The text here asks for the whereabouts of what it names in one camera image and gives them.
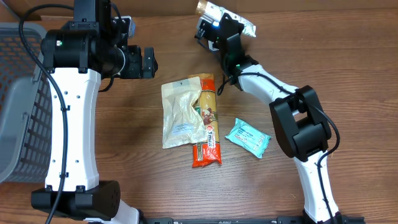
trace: white plastic packet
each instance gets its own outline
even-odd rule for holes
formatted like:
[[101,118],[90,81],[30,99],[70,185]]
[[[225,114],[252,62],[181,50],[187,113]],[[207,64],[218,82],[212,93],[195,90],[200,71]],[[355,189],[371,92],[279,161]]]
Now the white plastic packet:
[[201,93],[200,78],[162,85],[163,148],[206,139],[206,129],[193,105]]

